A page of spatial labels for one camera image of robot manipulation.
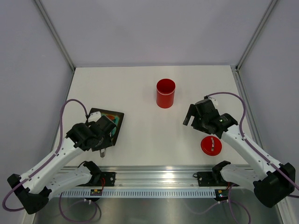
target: round red lid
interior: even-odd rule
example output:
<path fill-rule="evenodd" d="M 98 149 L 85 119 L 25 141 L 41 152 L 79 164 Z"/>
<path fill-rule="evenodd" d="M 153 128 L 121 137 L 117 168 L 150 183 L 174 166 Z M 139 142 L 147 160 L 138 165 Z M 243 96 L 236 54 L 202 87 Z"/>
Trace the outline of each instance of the round red lid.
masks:
<path fill-rule="evenodd" d="M 218 155 L 221 152 L 221 141 L 215 136 L 207 136 L 201 141 L 201 149 L 207 155 Z"/>

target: gray reflective surface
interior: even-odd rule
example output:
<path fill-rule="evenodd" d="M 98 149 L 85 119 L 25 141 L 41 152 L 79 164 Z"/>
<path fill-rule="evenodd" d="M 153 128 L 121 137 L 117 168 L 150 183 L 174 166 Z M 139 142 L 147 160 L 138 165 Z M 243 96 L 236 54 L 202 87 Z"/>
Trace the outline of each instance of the gray reflective surface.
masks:
<path fill-rule="evenodd" d="M 247 190 L 235 189 L 232 199 L 243 203 L 250 211 L 252 224 L 280 224 L 281 217 L 277 208 L 264 207 Z M 78 199 L 63 199 L 62 207 L 66 209 Z M 220 204 L 213 207 L 203 215 L 194 215 L 190 209 L 196 212 L 206 210 L 215 203 L 213 199 L 125 199 L 102 198 L 98 202 L 102 210 L 90 222 L 93 224 L 233 224 L 228 204 Z M 248 223 L 247 214 L 242 208 L 233 205 L 235 216 L 241 224 Z M 92 216 L 94 207 L 87 203 L 74 205 L 65 215 L 76 221 L 84 221 Z M 34 224 L 69 224 L 59 214 L 58 198 L 52 199 L 48 205 L 36 214 Z"/>

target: gray wall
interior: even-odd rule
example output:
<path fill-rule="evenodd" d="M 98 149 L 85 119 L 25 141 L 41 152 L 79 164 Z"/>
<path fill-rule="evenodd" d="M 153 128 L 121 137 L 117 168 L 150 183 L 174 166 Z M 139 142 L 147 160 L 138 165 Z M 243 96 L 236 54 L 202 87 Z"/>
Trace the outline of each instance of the gray wall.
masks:
<path fill-rule="evenodd" d="M 236 64 L 270 0 L 42 0 L 77 67 Z"/>
<path fill-rule="evenodd" d="M 72 73 L 31 0 L 0 3 L 0 199 L 6 179 L 49 153 Z M 15 195 L 7 205 L 19 208 Z M 1 223 L 22 212 L 0 209 Z"/>
<path fill-rule="evenodd" d="M 264 148 L 297 170 L 299 184 L 299 1 L 280 1 L 241 67 Z M 294 211 L 299 199 L 290 199 Z"/>

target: red object in box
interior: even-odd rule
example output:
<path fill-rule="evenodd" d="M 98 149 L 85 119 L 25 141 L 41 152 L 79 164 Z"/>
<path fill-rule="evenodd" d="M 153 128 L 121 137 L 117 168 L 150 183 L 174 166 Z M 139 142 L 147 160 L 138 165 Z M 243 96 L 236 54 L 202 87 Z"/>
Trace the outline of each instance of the red object in box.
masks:
<path fill-rule="evenodd" d="M 215 136 L 207 136 L 201 141 L 201 149 L 205 154 L 215 156 L 221 152 L 222 143 Z"/>
<path fill-rule="evenodd" d="M 173 105 L 176 84 L 171 79 L 161 79 L 157 83 L 157 104 L 161 108 L 169 108 Z"/>

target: black wire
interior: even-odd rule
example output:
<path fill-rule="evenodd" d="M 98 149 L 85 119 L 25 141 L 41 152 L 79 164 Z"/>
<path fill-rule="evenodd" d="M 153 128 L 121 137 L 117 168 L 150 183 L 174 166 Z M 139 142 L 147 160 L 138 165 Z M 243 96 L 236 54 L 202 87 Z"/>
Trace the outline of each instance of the black wire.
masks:
<path fill-rule="evenodd" d="M 80 165 L 77 167 L 77 168 L 79 168 L 83 163 L 85 163 L 85 162 L 87 162 L 87 161 L 83 161 L 82 163 L 80 163 Z"/>

